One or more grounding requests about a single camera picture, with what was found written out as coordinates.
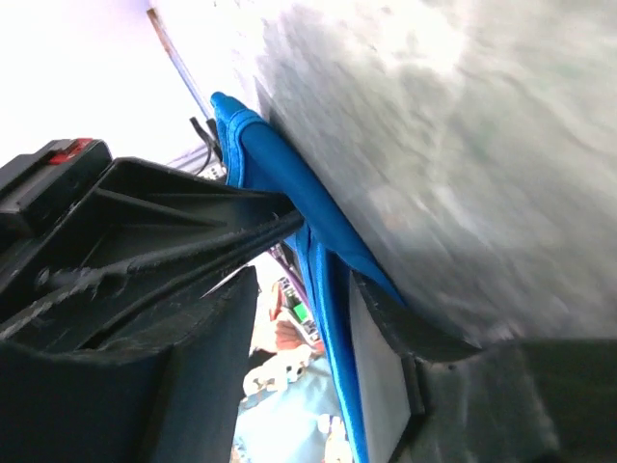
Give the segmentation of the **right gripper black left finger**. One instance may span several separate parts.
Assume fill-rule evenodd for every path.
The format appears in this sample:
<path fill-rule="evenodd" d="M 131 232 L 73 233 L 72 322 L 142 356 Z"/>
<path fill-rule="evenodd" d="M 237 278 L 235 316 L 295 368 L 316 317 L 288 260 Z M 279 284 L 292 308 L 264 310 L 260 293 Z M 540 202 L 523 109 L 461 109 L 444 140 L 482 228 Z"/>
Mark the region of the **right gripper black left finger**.
<path fill-rule="evenodd" d="M 105 347 L 1 345 L 5 462 L 226 462 L 253 332 L 247 266 L 216 291 Z"/>

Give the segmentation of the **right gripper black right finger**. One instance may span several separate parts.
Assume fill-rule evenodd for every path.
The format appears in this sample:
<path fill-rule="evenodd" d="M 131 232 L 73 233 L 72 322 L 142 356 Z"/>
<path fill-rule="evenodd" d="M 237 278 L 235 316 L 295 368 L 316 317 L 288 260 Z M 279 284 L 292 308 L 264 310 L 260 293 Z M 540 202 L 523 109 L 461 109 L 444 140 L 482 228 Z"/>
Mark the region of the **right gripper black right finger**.
<path fill-rule="evenodd" d="M 612 462 L 614 340 L 475 348 L 359 273 L 350 325 L 372 462 Z"/>

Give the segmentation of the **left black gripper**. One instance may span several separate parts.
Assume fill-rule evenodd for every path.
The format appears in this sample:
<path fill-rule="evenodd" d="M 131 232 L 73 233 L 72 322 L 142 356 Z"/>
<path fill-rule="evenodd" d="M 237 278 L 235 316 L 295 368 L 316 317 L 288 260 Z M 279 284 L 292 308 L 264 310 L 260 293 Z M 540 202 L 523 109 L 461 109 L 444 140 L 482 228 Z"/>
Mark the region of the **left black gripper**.
<path fill-rule="evenodd" d="M 1 168 L 1 287 L 41 270 L 102 268 L 198 248 L 267 244 L 294 230 L 282 194 L 225 186 L 105 142 L 53 140 Z"/>

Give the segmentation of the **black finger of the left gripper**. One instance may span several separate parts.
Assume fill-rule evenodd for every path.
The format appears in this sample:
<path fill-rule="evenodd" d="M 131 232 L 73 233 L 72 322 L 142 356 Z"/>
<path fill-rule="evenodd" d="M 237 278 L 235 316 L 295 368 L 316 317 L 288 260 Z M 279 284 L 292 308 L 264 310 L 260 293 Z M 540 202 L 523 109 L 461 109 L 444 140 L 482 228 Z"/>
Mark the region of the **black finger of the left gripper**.
<path fill-rule="evenodd" d="M 293 210 L 221 237 L 93 269 L 42 297 L 1 325 L 1 340 L 31 347 L 96 347 L 155 304 L 205 278 L 203 295 L 218 279 L 296 231 Z"/>

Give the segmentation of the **blue cloth napkin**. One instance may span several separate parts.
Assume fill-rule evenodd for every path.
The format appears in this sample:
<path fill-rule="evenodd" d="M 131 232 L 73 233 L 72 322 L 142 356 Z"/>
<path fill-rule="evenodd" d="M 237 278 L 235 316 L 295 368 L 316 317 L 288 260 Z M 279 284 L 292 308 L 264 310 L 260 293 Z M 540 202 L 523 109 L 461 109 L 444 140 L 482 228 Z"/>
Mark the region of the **blue cloth napkin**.
<path fill-rule="evenodd" d="M 238 99 L 217 92 L 210 102 L 228 167 L 227 184 L 283 193 L 304 219 L 303 226 L 286 242 L 299 260 L 353 455 L 366 462 L 369 457 L 350 328 L 349 273 L 355 270 L 369 277 L 393 298 L 399 296 L 397 290 L 298 151 Z"/>

